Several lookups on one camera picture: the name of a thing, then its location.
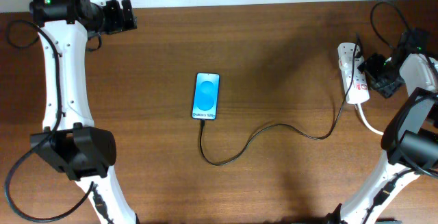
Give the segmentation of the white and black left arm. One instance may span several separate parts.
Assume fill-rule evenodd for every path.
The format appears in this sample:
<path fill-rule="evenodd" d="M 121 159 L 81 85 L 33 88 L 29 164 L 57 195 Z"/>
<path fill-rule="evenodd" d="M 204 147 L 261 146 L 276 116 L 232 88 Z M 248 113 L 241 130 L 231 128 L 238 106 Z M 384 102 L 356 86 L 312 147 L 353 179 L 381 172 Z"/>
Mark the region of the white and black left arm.
<path fill-rule="evenodd" d="M 116 178 L 116 143 L 94 126 L 86 90 L 86 44 L 103 34 L 136 29 L 130 0 L 32 0 L 40 29 L 47 103 L 43 131 L 31 136 L 37 154 L 87 192 L 101 223 L 138 223 Z"/>

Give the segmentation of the blue Galaxy smartphone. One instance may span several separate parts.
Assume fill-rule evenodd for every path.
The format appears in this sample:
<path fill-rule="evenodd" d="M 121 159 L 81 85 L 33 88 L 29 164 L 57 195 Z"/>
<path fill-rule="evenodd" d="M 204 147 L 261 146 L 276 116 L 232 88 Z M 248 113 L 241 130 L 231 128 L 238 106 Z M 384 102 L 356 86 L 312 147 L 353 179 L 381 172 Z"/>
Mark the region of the blue Galaxy smartphone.
<path fill-rule="evenodd" d="M 198 73 L 192 105 L 192 118 L 215 120 L 218 107 L 220 75 L 217 73 Z"/>

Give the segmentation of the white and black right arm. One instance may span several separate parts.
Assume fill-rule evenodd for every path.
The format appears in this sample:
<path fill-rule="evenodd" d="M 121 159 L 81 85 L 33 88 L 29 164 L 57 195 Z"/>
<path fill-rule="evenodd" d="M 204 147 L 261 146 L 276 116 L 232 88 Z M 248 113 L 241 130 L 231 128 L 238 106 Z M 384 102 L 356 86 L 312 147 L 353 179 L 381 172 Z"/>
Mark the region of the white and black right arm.
<path fill-rule="evenodd" d="M 425 48 L 427 39 L 424 30 L 406 31 L 390 58 L 374 54 L 367 60 L 354 44 L 339 46 L 343 81 L 354 84 L 349 104 L 367 101 L 369 90 L 389 98 L 402 86 L 409 97 L 382 133 L 381 155 L 371 175 L 326 215 L 325 223 L 378 223 L 408 184 L 422 175 L 437 176 L 437 133 L 422 127 L 426 121 L 437 124 L 437 61 Z"/>

